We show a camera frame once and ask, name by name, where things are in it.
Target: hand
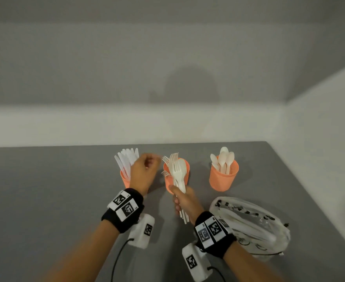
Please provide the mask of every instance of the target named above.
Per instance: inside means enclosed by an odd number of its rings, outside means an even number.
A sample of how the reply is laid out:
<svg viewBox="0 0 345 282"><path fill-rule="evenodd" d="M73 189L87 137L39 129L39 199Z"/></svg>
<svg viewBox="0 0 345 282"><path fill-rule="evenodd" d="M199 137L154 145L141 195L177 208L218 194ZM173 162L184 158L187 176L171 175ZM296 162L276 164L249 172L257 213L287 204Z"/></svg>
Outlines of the hand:
<svg viewBox="0 0 345 282"><path fill-rule="evenodd" d="M142 154L131 166L129 187L145 196L161 164L161 157L152 153Z"/></svg>
<svg viewBox="0 0 345 282"><path fill-rule="evenodd" d="M170 185L169 189L174 193L172 200L175 203L175 213L179 215L179 212L183 209L189 216L189 221L195 225L198 216L204 212L204 208L197 199L194 190L186 186L186 193L184 194L180 189L174 185Z"/></svg>

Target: white label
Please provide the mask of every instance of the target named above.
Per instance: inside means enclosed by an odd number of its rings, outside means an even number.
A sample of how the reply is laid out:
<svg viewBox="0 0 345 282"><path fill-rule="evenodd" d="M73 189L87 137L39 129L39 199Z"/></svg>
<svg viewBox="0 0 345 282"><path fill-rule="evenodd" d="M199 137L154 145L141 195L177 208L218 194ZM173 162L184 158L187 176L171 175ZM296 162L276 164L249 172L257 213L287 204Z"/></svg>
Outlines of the white label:
<svg viewBox="0 0 345 282"><path fill-rule="evenodd" d="M212 233L216 242L226 236L225 232L222 230L222 227L219 225L219 222L217 222L214 216L208 218L204 223L208 226L208 229Z"/></svg>
<svg viewBox="0 0 345 282"><path fill-rule="evenodd" d="M220 216L216 216L217 221L225 228L228 233L233 233L233 229Z"/></svg>
<svg viewBox="0 0 345 282"><path fill-rule="evenodd" d="M128 197L130 196L129 193L125 192L125 191L121 191L120 194L118 194L115 199L113 199L111 201L111 203L109 203L109 205L107 206L108 208L110 208L111 210L116 210Z"/></svg>
<svg viewBox="0 0 345 282"><path fill-rule="evenodd" d="M138 208L139 207L137 206L134 199L131 199L130 201L125 203L122 207L120 207L119 210L116 211L116 214L118 215L118 218L120 219L120 221L124 221Z"/></svg>
<svg viewBox="0 0 345 282"><path fill-rule="evenodd" d="M210 237L209 230L204 223L199 224L197 227L195 227L195 229L204 249L214 244L212 238Z"/></svg>

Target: utensil holder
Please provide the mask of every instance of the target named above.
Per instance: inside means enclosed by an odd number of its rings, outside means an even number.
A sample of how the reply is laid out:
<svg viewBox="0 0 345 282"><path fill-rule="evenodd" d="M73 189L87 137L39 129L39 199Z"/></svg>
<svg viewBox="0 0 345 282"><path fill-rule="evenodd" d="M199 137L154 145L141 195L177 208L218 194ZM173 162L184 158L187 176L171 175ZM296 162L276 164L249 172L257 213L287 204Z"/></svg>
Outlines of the utensil holder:
<svg viewBox="0 0 345 282"><path fill-rule="evenodd" d="M127 180L127 179L125 179L125 177L124 177L122 171L120 171L120 176L122 177L122 180L123 180L123 183L124 183L125 188L126 188L126 189L129 188L129 183L130 183L130 181Z"/></svg>
<svg viewBox="0 0 345 282"><path fill-rule="evenodd" d="M229 174L223 174L219 172L212 165L210 169L209 184L212 186L214 190L219 191L219 192L224 192L231 187L231 184L234 181L234 178L236 174L238 173L238 171L239 171L239 165L235 160L230 165Z"/></svg>
<svg viewBox="0 0 345 282"><path fill-rule="evenodd" d="M187 174L184 176L184 184L187 185L188 184L188 177L189 177L189 163L185 159L184 159L184 161L186 162L186 166L187 166ZM163 170L170 173L170 169L167 167L166 163L163 164ZM167 191L169 191L170 194L173 194L169 189L170 185L174 185L174 180L172 179L171 175L165 177L165 184L166 184Z"/></svg>

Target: orange plastic cup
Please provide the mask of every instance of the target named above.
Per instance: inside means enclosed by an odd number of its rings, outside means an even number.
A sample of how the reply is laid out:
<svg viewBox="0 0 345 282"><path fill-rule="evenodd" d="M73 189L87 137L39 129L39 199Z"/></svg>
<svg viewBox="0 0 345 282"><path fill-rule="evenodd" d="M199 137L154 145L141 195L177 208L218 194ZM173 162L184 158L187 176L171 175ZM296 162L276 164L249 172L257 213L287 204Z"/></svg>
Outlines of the orange plastic cup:
<svg viewBox="0 0 345 282"><path fill-rule="evenodd" d="M210 169L209 184L212 186L214 190L224 192L231 187L231 184L234 181L234 178L238 171L239 165L235 160L230 165L230 173L228 175L219 172L212 165L212 168Z"/></svg>
<svg viewBox="0 0 345 282"><path fill-rule="evenodd" d="M188 184L188 177L189 177L189 163L186 160L184 160L184 161L186 162L186 166L187 166L187 174L184 176L184 184L187 185ZM170 169L167 167L166 163L163 165L163 170L170 173ZM165 184L166 184L167 191L169 191L170 194L173 194L169 189L170 185L174 185L174 180L172 179L171 175L165 177Z"/></svg>
<svg viewBox="0 0 345 282"><path fill-rule="evenodd" d="M126 189L129 188L129 183L130 183L130 181L127 180L127 179L125 179L125 177L124 177L124 175L123 175L123 172L122 172L121 170L120 170L120 176L122 177L122 180L123 180L123 183L124 183L125 188L126 188Z"/></svg>

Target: bundle of forks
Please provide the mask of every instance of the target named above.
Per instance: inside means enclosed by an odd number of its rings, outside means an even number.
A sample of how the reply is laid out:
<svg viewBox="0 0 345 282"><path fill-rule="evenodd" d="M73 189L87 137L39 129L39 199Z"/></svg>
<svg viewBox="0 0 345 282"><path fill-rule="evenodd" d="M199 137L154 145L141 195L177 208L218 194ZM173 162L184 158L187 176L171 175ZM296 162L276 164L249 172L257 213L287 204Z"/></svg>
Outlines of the bundle of forks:
<svg viewBox="0 0 345 282"><path fill-rule="evenodd" d="M170 157L163 156L162 160L165 162L167 167L169 168L170 173L163 170L162 174L166 176L172 176L174 185L179 187L180 191L183 193L186 192L186 185L184 183L184 177L187 174L187 166L186 162L183 158L179 158L179 153L172 153ZM189 222L188 215L184 212L184 210L181 210L180 217L184 220L184 223L186 224Z"/></svg>

